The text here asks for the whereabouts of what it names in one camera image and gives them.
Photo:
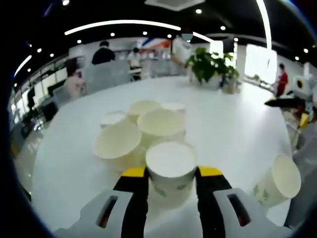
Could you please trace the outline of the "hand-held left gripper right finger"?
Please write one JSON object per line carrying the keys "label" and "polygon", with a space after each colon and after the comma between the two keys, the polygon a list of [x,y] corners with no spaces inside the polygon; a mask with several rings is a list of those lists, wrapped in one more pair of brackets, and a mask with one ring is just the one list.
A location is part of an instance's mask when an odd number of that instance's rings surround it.
{"label": "hand-held left gripper right finger", "polygon": [[232,188],[216,168],[195,170],[198,211],[205,238],[289,238],[291,229],[277,226],[255,199]]}

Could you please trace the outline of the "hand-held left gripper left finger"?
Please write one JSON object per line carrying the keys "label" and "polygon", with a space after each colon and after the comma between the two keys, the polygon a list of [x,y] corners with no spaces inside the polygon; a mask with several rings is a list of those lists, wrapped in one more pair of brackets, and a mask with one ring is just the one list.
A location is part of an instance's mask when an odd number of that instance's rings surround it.
{"label": "hand-held left gripper left finger", "polygon": [[146,167],[126,170],[113,189],[88,202],[80,218],[56,238],[142,238],[148,212],[149,171]]}

